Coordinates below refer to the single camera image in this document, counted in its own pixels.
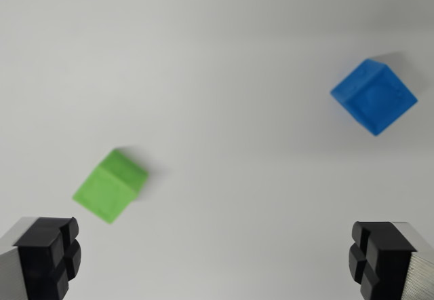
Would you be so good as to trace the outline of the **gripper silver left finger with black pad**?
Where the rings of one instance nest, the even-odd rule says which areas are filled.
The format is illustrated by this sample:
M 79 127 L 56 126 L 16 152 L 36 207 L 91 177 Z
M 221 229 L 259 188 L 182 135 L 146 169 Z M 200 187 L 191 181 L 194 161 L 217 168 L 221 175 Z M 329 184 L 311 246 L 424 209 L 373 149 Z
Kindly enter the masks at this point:
M 77 219 L 22 217 L 1 236 L 1 298 L 63 299 L 79 271 Z

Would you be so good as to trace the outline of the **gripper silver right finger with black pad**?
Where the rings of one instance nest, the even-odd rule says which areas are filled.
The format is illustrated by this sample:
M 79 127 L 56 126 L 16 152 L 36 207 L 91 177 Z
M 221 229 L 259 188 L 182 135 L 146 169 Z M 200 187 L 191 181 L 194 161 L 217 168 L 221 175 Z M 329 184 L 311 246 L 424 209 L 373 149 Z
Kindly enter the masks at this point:
M 349 270 L 369 300 L 433 299 L 433 247 L 406 222 L 352 227 Z

